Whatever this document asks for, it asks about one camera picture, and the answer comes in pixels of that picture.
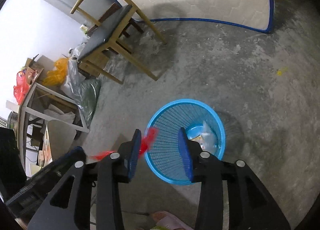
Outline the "white metal frame desk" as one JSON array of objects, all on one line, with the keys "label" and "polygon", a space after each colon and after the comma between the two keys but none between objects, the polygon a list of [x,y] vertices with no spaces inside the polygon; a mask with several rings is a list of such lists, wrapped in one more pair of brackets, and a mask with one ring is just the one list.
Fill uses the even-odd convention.
[{"label": "white metal frame desk", "polygon": [[[50,105],[54,103],[59,103],[63,107],[71,109],[73,114],[79,117],[81,122],[78,123],[76,119],[73,121],[64,120],[62,118],[63,114],[60,114],[57,108],[49,112]],[[30,125],[34,125],[38,121],[49,122],[57,120],[71,126],[76,131],[89,132],[85,117],[73,99],[47,88],[36,81],[31,84],[20,105],[7,101],[6,108],[17,114],[16,139],[23,168],[25,168],[26,163],[27,130]]]}]

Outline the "red plastic wrapper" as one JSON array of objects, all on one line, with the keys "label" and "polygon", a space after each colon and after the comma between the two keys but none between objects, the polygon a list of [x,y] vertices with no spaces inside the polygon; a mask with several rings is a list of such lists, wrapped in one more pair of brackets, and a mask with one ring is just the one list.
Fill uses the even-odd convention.
[{"label": "red plastic wrapper", "polygon": [[[155,142],[157,138],[158,133],[159,129],[155,127],[148,128],[146,135],[141,140],[139,158],[141,158],[151,148],[152,144]],[[114,152],[115,151],[103,151],[96,155],[91,155],[89,157],[95,161],[101,161],[104,157]]]}]

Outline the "orange plastic bag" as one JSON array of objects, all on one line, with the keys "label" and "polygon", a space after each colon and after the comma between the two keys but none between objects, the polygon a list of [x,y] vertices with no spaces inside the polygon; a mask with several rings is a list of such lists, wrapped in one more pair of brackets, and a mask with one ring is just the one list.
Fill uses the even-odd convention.
[{"label": "orange plastic bag", "polygon": [[61,86],[66,79],[68,73],[69,58],[60,58],[54,63],[54,69],[47,72],[47,76],[43,79],[44,86]]}]

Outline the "red plastic bag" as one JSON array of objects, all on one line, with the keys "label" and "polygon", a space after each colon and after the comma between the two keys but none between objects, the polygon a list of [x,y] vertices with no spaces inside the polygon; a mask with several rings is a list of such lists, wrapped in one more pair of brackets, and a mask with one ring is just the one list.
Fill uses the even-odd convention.
[{"label": "red plastic bag", "polygon": [[19,71],[16,75],[16,86],[14,86],[14,97],[20,105],[25,96],[27,95],[27,92],[29,90],[30,84],[28,81],[28,76],[25,75],[24,72]]}]

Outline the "clear plastic snack packet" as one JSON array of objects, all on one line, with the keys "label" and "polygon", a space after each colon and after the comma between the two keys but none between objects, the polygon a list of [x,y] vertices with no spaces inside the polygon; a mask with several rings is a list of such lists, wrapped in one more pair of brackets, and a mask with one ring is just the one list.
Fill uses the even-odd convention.
[{"label": "clear plastic snack packet", "polygon": [[217,136],[205,121],[199,135],[192,140],[198,142],[203,151],[209,152],[212,155],[216,153]]}]

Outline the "pink slipper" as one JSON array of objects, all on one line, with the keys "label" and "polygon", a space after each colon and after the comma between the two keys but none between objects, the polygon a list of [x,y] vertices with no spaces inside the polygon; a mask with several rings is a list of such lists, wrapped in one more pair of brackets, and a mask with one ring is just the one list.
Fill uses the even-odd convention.
[{"label": "pink slipper", "polygon": [[164,230],[193,230],[190,226],[167,211],[158,211],[151,214],[155,227],[152,229],[164,229]]}]

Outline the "cardboard box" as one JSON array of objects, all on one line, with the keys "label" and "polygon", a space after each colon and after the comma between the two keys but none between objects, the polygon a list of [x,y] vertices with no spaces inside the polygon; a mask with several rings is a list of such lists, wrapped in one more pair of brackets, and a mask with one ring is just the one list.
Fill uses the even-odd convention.
[{"label": "cardboard box", "polygon": [[53,60],[43,54],[38,54],[33,58],[27,58],[25,65],[33,70],[37,70],[39,73],[37,81],[43,83],[43,80],[47,77],[47,72],[54,69],[54,63]]}]

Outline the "blue mesh trash basket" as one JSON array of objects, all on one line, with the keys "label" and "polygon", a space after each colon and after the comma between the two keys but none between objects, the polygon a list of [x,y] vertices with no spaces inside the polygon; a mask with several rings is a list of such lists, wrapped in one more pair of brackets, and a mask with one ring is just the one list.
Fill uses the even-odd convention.
[{"label": "blue mesh trash basket", "polygon": [[153,115],[147,129],[155,127],[159,133],[144,157],[156,176],[170,184],[191,184],[178,150],[178,132],[183,127],[188,139],[192,140],[199,135],[204,121],[217,136],[214,156],[222,160],[226,148],[225,128],[218,114],[207,104],[179,99],[164,105]]}]

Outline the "wooden chair dark seat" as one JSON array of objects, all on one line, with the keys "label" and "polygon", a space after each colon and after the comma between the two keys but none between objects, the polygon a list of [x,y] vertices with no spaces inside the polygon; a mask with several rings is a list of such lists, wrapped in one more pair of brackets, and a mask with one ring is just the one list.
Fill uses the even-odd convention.
[{"label": "wooden chair dark seat", "polygon": [[160,31],[152,24],[149,18],[142,12],[142,10],[132,1],[124,0],[127,5],[122,6],[116,10],[111,16],[109,16],[103,23],[99,22],[87,12],[80,8],[84,0],[77,0],[71,9],[70,13],[74,14],[78,11],[84,17],[89,19],[92,23],[97,25],[97,29],[94,31],[89,41],[86,43],[82,50],[79,61],[86,64],[93,70],[98,71],[100,74],[112,79],[113,81],[123,84],[123,81],[117,79],[110,73],[100,68],[97,64],[91,62],[91,58],[97,58],[99,55],[103,55],[104,51],[112,49],[118,54],[121,54],[127,61],[136,66],[139,70],[143,71],[147,76],[153,80],[158,80],[158,77],[154,75],[146,66],[139,62],[132,56],[132,50],[125,44],[120,36],[126,26],[130,23],[134,14],[138,14],[143,21],[152,29],[152,31],[159,37],[159,39],[166,44],[164,36]]}]

